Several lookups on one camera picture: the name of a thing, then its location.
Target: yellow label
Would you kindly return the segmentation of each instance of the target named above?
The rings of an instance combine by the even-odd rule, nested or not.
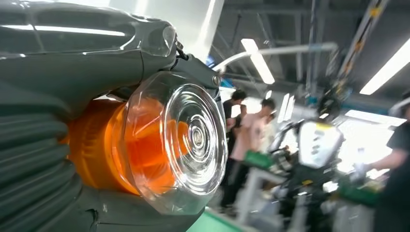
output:
[[[308,186],[308,185],[311,185],[311,184],[313,184],[313,181],[311,181],[311,180],[305,180],[305,181],[302,182],[302,185],[304,185],[304,186]]]
[[[325,131],[325,130],[328,130],[330,128],[332,128],[332,125],[325,124],[325,123],[319,123],[319,122],[316,123],[316,129],[317,130]]]

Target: green surface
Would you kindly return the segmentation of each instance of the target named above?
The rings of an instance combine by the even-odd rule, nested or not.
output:
[[[204,212],[187,232],[242,232],[243,230],[210,213]]]
[[[246,153],[244,161],[263,169],[268,169],[273,165],[273,161],[266,154],[252,151]]]
[[[337,193],[340,198],[369,207],[374,207],[376,204],[376,200],[379,196],[376,191],[366,187],[358,188],[349,182],[348,177],[341,178],[338,185]]]

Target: dark hair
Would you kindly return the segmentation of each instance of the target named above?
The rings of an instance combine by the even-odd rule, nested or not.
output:
[[[232,93],[232,100],[236,101],[236,100],[243,100],[247,97],[248,95],[240,89],[235,90],[235,92]]]
[[[272,110],[274,110],[276,108],[276,104],[275,101],[272,98],[268,98],[268,99],[263,99],[261,102],[262,107],[269,107]]]

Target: window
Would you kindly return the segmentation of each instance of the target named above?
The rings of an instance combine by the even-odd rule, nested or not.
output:
[[[386,144],[393,135],[392,130],[355,120],[346,120],[339,126],[339,129],[346,138],[339,152],[342,162],[338,168],[342,172],[352,171],[355,163],[372,163],[386,157],[391,152]],[[373,170],[368,175],[371,178],[377,178],[385,172],[386,170],[379,172]]]

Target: person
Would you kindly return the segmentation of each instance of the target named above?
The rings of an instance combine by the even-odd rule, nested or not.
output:
[[[371,169],[390,169],[390,177],[377,202],[374,232],[410,231],[410,92],[403,94],[403,101],[397,105],[407,121],[395,129],[387,143],[392,152],[363,167],[364,173]]]
[[[231,99],[223,102],[223,112],[225,113],[226,127],[228,129],[234,125],[234,119],[232,118],[232,107],[234,105],[240,105],[246,97],[247,94],[243,90],[237,89],[232,93]]]
[[[235,118],[235,125],[234,127],[228,132],[228,159],[226,161],[226,168],[225,168],[225,175],[222,179],[221,186],[225,187],[228,184],[229,175],[231,173],[234,160],[230,157],[232,154],[232,150],[235,145],[236,138],[240,132],[241,121],[247,114],[247,107],[246,105],[241,105],[240,107],[241,113]]]
[[[269,147],[275,139],[275,127],[273,125],[273,119],[275,119],[275,113],[271,113],[266,117],[266,126],[264,128],[264,138],[261,143],[261,148],[259,149],[262,153],[267,153]]]
[[[255,114],[247,114],[242,119],[239,135],[232,150],[232,159],[234,160],[235,172],[232,183],[226,187],[222,200],[220,202],[221,212],[230,216],[234,216],[232,204],[236,200],[236,196],[246,181],[246,176],[249,172],[249,167],[242,164],[241,161],[245,158],[248,150],[258,152],[262,138],[263,130],[266,125],[266,118],[274,109],[276,104],[273,99],[263,99],[261,102],[262,108]]]

